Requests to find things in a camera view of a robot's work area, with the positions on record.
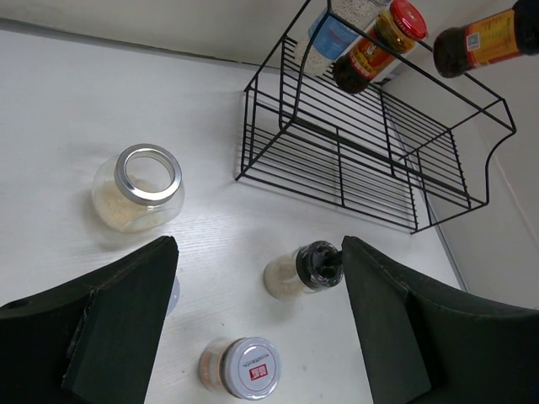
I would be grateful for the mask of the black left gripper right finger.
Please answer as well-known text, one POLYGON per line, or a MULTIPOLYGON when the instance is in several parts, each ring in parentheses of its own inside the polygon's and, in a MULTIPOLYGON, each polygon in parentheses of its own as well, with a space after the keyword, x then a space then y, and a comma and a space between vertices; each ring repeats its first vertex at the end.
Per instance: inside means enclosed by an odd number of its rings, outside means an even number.
POLYGON ((342 257, 374 402, 537 402, 536 310, 443 284, 358 237, 342 257))

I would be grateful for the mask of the red-lid dark sauce jar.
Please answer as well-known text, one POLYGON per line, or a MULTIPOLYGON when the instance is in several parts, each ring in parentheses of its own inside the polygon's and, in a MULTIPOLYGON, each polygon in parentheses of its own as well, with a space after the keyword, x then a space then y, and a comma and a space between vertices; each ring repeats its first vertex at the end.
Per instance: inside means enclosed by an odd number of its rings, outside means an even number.
POLYGON ((410 52, 418 40, 426 38, 428 28, 411 2, 397 0, 379 13, 367 34, 334 63, 334 81, 349 94, 366 89, 396 55, 410 52))

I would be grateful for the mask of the red-lid orange-label sauce jar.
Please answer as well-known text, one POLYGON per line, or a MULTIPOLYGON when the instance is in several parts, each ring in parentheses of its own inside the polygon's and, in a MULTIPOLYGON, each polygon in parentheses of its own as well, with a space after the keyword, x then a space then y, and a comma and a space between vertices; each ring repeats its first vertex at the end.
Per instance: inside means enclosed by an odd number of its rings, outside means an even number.
POLYGON ((538 53, 538 2, 512 8, 462 27, 441 32, 433 46, 437 72, 459 77, 479 67, 538 53))

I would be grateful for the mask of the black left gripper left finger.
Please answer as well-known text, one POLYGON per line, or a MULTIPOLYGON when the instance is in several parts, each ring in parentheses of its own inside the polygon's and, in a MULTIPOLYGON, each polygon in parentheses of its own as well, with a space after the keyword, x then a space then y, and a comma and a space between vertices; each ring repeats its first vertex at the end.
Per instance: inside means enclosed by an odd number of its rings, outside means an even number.
POLYGON ((1 308, 3 403, 143 403, 179 259, 163 236, 1 308))

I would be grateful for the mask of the blue-label jar silver lid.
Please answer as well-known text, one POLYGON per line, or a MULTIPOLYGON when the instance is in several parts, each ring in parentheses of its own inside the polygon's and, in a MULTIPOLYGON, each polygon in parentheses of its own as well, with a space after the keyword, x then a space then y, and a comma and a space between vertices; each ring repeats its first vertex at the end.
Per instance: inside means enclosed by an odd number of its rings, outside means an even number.
MULTIPOLYGON (((332 1, 334 15, 357 29, 365 30, 391 2, 332 1)), ((312 23, 307 34, 296 44, 295 62, 312 76, 321 76, 359 38, 359 34, 333 17, 325 8, 312 23)))

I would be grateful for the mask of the round glass jar silver rim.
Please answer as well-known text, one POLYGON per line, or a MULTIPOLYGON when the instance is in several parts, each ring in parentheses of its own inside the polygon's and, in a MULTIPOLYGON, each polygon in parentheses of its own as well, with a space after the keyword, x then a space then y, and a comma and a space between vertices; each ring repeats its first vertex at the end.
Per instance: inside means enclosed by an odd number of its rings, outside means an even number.
POLYGON ((98 217, 115 231, 136 233, 159 227, 183 208, 182 168, 161 146, 129 146, 99 167, 91 199, 98 217))

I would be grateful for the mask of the black-cap grinder bottle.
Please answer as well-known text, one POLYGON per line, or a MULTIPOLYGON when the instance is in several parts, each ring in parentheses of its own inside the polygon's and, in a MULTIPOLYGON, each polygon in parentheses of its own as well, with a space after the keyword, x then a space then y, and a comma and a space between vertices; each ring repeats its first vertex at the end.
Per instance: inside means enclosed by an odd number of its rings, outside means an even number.
POLYGON ((264 287, 281 301, 331 289, 343 277, 342 252, 326 241, 315 241, 274 258, 263 273, 264 287))

